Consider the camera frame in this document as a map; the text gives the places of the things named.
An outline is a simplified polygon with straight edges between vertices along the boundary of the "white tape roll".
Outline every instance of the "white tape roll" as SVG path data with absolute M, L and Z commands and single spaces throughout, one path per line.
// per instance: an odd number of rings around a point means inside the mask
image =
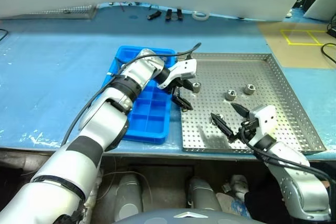
M 191 16 L 195 19 L 195 20 L 198 20 L 198 21 L 206 21 L 209 16 L 210 16 L 210 13 L 200 13 L 200 12 L 193 12 L 191 14 Z

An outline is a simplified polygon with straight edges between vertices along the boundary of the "metal grate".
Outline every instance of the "metal grate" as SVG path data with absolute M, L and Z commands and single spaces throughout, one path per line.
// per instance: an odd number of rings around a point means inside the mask
M 29 18 L 71 18 L 71 19 L 92 19 L 96 14 L 96 5 L 76 6 L 56 10 L 46 10 L 23 15 L 7 17 L 7 19 L 29 19 Z
M 229 144 L 223 133 L 211 123 L 210 112 L 219 113 L 238 131 L 241 118 L 224 98 L 228 89 L 237 91 L 234 102 L 253 109 L 258 105 L 273 104 L 277 110 L 278 126 L 275 139 L 304 153 L 326 150 L 308 116 L 288 84 L 271 54 L 200 54 L 197 59 L 197 77 L 202 84 L 200 93 L 181 90 L 193 111 L 182 113 L 183 150 L 188 152 L 235 152 L 250 150 L 241 141 Z M 245 95 L 246 84 L 256 86 L 253 95 Z

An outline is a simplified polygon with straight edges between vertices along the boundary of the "blue work surface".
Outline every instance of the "blue work surface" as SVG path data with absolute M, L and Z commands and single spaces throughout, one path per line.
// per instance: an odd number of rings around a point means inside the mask
M 3 20 L 10 34 L 0 42 L 0 146 L 54 150 L 78 111 L 97 91 L 121 45 L 198 52 L 270 53 L 251 21 L 211 17 L 165 23 L 144 7 L 100 9 L 93 20 Z M 336 71 L 284 69 L 328 152 L 309 158 L 336 159 Z M 72 139 L 77 129 L 70 136 Z M 122 141 L 112 154 L 215 159 L 253 158 L 248 154 L 182 152 L 181 119 L 171 111 L 163 145 Z

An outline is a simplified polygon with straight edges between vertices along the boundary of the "blue plastic tray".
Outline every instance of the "blue plastic tray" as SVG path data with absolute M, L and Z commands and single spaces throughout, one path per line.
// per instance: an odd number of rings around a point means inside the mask
M 129 61 L 135 58 L 145 47 L 121 46 L 115 55 L 121 61 Z M 157 54 L 174 54 L 172 49 L 150 48 Z M 176 57 L 164 57 L 166 67 L 171 67 Z M 111 73 L 117 73 L 120 65 L 115 59 L 109 69 Z M 111 77 L 106 76 L 103 85 Z M 124 140 L 162 144 L 169 132 L 170 109 L 172 95 L 163 92 L 156 87 L 155 81 L 150 81 L 133 104 L 133 110 L 128 115 L 130 127 L 124 136 Z

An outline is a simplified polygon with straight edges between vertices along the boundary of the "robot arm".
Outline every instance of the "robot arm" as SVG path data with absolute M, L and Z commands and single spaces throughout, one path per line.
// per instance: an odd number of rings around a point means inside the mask
M 212 119 L 230 142 L 240 139 L 250 148 L 260 150 L 271 157 L 282 158 L 300 165 L 310 166 L 307 158 L 291 149 L 283 142 L 277 142 L 268 133 L 277 125 L 276 109 L 273 105 L 260 106 L 248 111 L 240 104 L 231 103 L 233 108 L 247 120 L 242 123 L 235 135 L 226 123 L 217 115 Z M 330 221 L 329 197 L 323 183 L 315 175 L 292 168 L 281 167 L 288 163 L 273 159 L 266 160 L 265 155 L 254 154 L 269 168 L 279 183 L 283 200 L 289 214 L 304 221 Z
M 153 54 L 143 49 L 140 58 L 109 83 L 82 117 L 79 135 L 55 152 L 20 189 L 0 212 L 0 223 L 72 223 L 71 216 L 89 197 L 103 152 L 118 146 L 129 127 L 127 114 L 148 82 L 155 79 L 159 88 L 165 89 L 169 80 L 196 74 L 196 60 L 183 69 L 177 63 L 180 75 L 171 75 L 175 71 L 165 68 L 161 58 L 141 58 Z

